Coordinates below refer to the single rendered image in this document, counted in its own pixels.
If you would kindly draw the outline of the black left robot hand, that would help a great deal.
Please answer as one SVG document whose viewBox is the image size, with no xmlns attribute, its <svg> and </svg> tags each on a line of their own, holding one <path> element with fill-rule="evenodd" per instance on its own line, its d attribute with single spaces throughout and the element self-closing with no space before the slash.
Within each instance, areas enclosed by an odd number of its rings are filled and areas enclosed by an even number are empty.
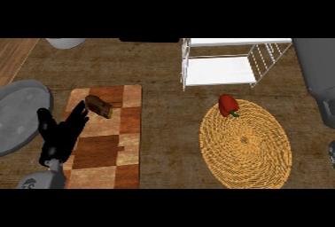
<svg viewBox="0 0 335 227">
<path fill-rule="evenodd" d="M 86 102 L 80 101 L 65 121 L 57 122 L 46 108 L 39 109 L 37 115 L 39 131 L 45 140 L 40 164 L 48 167 L 51 160 L 65 163 L 70 158 L 89 120 Z"/>
</svg>

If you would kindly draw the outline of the brown checkered placemat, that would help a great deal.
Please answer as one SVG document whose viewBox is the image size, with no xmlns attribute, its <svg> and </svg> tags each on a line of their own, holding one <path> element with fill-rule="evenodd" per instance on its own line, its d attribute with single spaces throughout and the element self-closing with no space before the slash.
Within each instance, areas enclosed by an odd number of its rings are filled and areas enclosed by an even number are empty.
<svg viewBox="0 0 335 227">
<path fill-rule="evenodd" d="M 67 189 L 135 189 L 139 187 L 142 86 L 120 85 L 74 89 L 64 112 L 96 95 L 113 105 L 110 119 L 90 112 L 76 149 L 64 164 Z"/>
</svg>

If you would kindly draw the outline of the brown croissant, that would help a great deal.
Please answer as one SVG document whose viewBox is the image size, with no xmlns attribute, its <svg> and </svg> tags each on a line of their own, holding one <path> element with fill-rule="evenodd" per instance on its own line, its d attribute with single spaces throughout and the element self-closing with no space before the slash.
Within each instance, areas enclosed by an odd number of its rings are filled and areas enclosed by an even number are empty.
<svg viewBox="0 0 335 227">
<path fill-rule="evenodd" d="M 88 109 L 95 112 L 98 115 L 105 117 L 107 119 L 113 116 L 113 105 L 107 103 L 98 96 L 88 95 L 86 96 L 86 105 Z"/>
</svg>

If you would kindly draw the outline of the round yellow woven placemat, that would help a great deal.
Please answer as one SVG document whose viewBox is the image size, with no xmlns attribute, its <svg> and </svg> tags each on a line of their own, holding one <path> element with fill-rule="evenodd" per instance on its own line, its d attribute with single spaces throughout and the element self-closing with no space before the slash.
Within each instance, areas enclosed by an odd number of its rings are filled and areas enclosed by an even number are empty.
<svg viewBox="0 0 335 227">
<path fill-rule="evenodd" d="M 231 189 L 282 188 L 293 168 L 290 139 L 272 113 L 240 99 L 238 117 L 214 105 L 200 128 L 203 158 L 214 177 Z"/>
</svg>

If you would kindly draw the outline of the round grey plate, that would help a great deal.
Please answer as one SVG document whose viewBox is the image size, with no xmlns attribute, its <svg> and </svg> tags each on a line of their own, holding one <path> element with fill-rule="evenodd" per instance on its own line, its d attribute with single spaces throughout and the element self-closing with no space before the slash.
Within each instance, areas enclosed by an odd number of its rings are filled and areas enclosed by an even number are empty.
<svg viewBox="0 0 335 227">
<path fill-rule="evenodd" d="M 0 157 L 21 149 L 39 132 L 37 110 L 52 111 L 52 91 L 36 80 L 0 87 Z"/>
</svg>

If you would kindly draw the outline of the pale grey pot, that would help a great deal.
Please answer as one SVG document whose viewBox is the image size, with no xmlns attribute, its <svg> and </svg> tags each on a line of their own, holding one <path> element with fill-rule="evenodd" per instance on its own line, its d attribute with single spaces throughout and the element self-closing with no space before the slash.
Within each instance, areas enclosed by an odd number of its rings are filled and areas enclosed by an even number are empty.
<svg viewBox="0 0 335 227">
<path fill-rule="evenodd" d="M 48 38 L 51 45 L 61 50 L 73 49 L 86 41 L 86 38 Z"/>
</svg>

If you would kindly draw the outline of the red bell pepper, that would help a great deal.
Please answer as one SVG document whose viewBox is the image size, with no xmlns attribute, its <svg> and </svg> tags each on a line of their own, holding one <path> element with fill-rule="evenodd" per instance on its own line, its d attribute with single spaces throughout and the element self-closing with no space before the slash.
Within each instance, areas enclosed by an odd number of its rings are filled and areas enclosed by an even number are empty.
<svg viewBox="0 0 335 227">
<path fill-rule="evenodd" d="M 229 115 L 238 117 L 238 102 L 228 94 L 222 95 L 219 98 L 219 110 L 225 117 L 228 117 Z"/>
</svg>

